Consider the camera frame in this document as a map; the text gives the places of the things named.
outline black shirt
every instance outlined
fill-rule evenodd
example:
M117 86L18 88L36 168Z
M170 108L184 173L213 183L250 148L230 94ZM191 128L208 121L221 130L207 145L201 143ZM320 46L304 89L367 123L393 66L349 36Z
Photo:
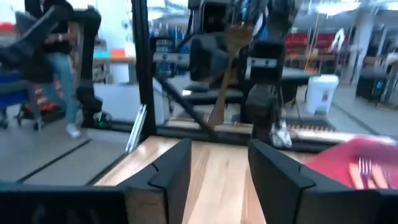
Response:
M43 16L52 6L62 6L65 10L70 11L73 13L73 7L69 2L66 0L45 0L43 4ZM62 21L59 22L58 26L52 31L52 34L66 34L68 32L68 22ZM69 54L71 47L69 41L62 41L62 42L54 42L53 44L45 44L44 45L44 52L45 53L64 53Z

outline white sneaker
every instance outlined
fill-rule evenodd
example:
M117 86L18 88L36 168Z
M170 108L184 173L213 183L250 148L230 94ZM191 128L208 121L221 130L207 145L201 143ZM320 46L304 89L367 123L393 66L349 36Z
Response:
M76 127L75 124L68 124L67 125L67 133L72 138L79 138L81 136L81 132L79 131L79 129Z

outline jeans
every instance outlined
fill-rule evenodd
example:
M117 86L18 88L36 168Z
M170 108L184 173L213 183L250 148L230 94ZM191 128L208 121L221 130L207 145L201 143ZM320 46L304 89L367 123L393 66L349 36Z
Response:
M63 53L51 53L46 56L54 67L54 80L59 80L61 84L63 98L58 94L54 83L43 84L42 91L47 99L65 110L68 124L75 124L78 107L75 99L71 58Z

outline white bucket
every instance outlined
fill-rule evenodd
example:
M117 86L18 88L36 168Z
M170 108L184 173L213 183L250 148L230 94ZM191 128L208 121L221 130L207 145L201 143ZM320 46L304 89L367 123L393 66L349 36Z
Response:
M311 77L308 82L306 109L310 114L327 114L333 99L333 94L338 86L337 75L324 74Z

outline wooden spatula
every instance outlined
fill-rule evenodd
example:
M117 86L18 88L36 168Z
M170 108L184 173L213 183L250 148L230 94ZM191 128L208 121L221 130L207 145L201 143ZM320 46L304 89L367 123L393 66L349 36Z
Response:
M231 80L232 62L238 51L248 45L252 39L253 27L230 26L225 31L225 41L228 50L228 67L224 74L223 82L218 93L216 104L208 119L208 125L214 127L224 123L224 104L226 91Z

